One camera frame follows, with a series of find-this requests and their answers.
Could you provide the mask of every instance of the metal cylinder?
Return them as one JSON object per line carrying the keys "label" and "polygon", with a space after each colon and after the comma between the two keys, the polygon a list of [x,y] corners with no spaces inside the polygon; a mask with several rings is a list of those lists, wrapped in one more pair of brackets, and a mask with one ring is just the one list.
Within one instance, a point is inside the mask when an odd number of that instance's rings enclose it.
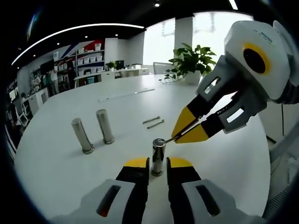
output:
{"label": "metal cylinder", "polygon": [[93,152],[94,147],[93,144],[90,143],[88,140],[88,137],[85,133],[84,127],[82,125],[82,121],[80,118],[75,118],[71,125],[74,129],[74,132],[76,134],[76,137],[78,138],[80,145],[82,146],[82,151],[85,154],[90,154]]}
{"label": "metal cylinder", "polygon": [[107,145],[112,144],[115,141],[115,138],[111,132],[107,111],[105,109],[98,110],[96,115],[104,137],[104,143]]}
{"label": "metal cylinder", "polygon": [[166,141],[164,139],[155,139],[153,141],[153,164],[150,172],[154,176],[160,176],[163,173],[162,166],[165,149]]}

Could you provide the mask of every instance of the thin metal pin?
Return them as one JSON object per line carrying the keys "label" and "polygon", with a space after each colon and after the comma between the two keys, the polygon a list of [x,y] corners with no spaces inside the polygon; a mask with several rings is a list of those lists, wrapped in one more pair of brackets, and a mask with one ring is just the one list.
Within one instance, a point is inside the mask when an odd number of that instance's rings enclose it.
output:
{"label": "thin metal pin", "polygon": [[154,125],[152,125],[152,126],[148,126],[148,129],[150,129],[150,128],[152,128],[152,127],[155,127],[155,126],[157,126],[157,125],[159,125],[159,124],[162,124],[164,122],[164,120],[161,120],[160,122],[158,122],[158,123],[156,123],[156,124],[154,124]]}
{"label": "thin metal pin", "polygon": [[143,124],[146,124],[146,123],[148,123],[148,122],[151,122],[151,121],[153,121],[153,120],[157,120],[157,119],[160,119],[160,116],[155,117],[155,118],[152,118],[152,119],[149,119],[149,120],[146,120],[146,121],[144,121],[144,122],[142,122],[142,123],[143,123]]}

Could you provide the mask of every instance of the chair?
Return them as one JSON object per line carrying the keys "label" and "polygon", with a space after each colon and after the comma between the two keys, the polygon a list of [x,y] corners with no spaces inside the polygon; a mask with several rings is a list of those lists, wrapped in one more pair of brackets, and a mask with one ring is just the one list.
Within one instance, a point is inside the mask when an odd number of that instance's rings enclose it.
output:
{"label": "chair", "polygon": [[271,218],[293,188],[299,171],[299,120],[293,129],[270,151],[271,181],[263,218]]}
{"label": "chair", "polygon": [[19,121],[19,123],[23,126],[26,127],[29,120],[28,118],[25,116],[25,114],[23,113],[23,111],[21,113],[18,112],[17,107],[15,107],[15,113],[17,115],[17,119]]}
{"label": "chair", "polygon": [[30,110],[30,107],[29,107],[29,105],[25,105],[24,102],[25,102],[25,98],[22,97],[22,99],[21,99],[22,112],[23,112],[26,116],[28,116],[29,113],[30,113],[30,111],[28,112],[28,109]]}
{"label": "chair", "polygon": [[154,62],[153,65],[154,65],[154,74],[155,75],[165,74],[166,70],[173,69],[173,66],[171,63]]}

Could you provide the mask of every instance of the person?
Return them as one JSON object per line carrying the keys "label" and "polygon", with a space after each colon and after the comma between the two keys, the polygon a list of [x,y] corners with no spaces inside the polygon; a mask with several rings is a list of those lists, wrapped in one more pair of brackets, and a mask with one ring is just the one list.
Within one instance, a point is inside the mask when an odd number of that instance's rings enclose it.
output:
{"label": "person", "polygon": [[50,71],[51,74],[51,88],[53,95],[56,95],[59,93],[59,87],[58,87],[58,77],[57,77],[57,66],[54,66],[54,69]]}
{"label": "person", "polygon": [[74,78],[76,77],[76,72],[74,70],[74,65],[72,60],[69,57],[65,57],[66,63],[67,63],[67,74],[68,74],[68,79],[69,79],[69,86],[70,90],[75,88],[75,80]]}

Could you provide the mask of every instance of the office chair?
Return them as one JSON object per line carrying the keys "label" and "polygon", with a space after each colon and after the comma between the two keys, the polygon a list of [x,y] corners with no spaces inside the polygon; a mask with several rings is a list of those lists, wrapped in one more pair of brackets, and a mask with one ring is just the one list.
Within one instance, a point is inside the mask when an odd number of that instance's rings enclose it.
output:
{"label": "office chair", "polygon": [[15,113],[17,115],[17,119],[18,119],[18,122],[19,124],[21,124],[23,127],[26,127],[28,122],[29,122],[29,119],[26,117],[26,115],[23,113],[22,109],[20,112],[18,112],[18,109],[17,109],[17,106],[15,107]]}
{"label": "office chair", "polygon": [[165,74],[166,70],[171,70],[173,69],[173,66],[171,63],[161,63],[161,62],[154,62],[153,63],[154,66],[154,74],[158,75],[158,74]]}

